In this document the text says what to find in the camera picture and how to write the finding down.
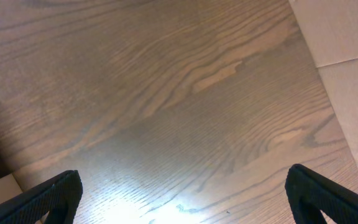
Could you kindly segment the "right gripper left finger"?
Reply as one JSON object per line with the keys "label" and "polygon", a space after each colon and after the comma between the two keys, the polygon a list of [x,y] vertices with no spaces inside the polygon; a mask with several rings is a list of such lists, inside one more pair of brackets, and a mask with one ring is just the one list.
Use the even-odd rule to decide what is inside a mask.
{"label": "right gripper left finger", "polygon": [[72,224],[82,194],[78,171],[66,170],[0,204],[0,223],[35,223],[45,216],[45,223]]}

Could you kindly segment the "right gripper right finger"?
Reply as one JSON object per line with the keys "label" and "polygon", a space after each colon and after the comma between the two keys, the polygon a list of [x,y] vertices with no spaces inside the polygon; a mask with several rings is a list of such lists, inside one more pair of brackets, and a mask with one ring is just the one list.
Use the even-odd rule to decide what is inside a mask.
{"label": "right gripper right finger", "polygon": [[301,165],[290,167],[285,181],[296,223],[358,223],[358,194]]}

